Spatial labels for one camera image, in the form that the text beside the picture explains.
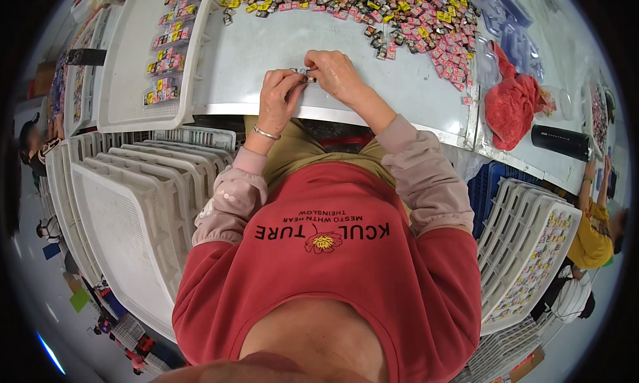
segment blue plastic crate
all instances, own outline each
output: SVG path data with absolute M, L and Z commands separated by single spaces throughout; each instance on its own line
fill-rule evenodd
M 483 165 L 477 175 L 468 182 L 470 206 L 475 211 L 473 237 L 477 240 L 484 231 L 483 222 L 488 219 L 493 209 L 491 200 L 497 196 L 499 179 L 502 177 L 519 179 L 537 186 L 541 183 L 540 179 L 497 161 Z

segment yellow shirt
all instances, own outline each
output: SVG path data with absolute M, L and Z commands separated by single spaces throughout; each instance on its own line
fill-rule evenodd
M 608 211 L 592 198 L 588 208 L 581 216 L 567 256 L 581 269 L 603 267 L 614 254 Z

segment red towel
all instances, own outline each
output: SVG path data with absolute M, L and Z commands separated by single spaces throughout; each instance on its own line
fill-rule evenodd
M 492 44 L 504 80 L 486 93 L 486 123 L 495 147 L 512 150 L 531 129 L 533 114 L 541 111 L 541 94 L 535 78 L 517 75 L 499 45 Z

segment bracelet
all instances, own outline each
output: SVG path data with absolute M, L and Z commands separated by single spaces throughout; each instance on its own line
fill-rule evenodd
M 272 135 L 270 133 L 267 133 L 265 131 L 262 131 L 260 128 L 258 128 L 257 125 L 253 125 L 253 131 L 258 132 L 259 134 L 262 134 L 266 137 L 268 137 L 269 139 L 273 139 L 273 140 L 279 140 L 282 138 L 282 135 Z

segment black thermos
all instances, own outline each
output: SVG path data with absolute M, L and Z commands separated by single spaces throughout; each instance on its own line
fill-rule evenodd
M 532 145 L 589 162 L 593 158 L 590 136 L 581 132 L 567 131 L 543 125 L 534 125 L 531 132 Z

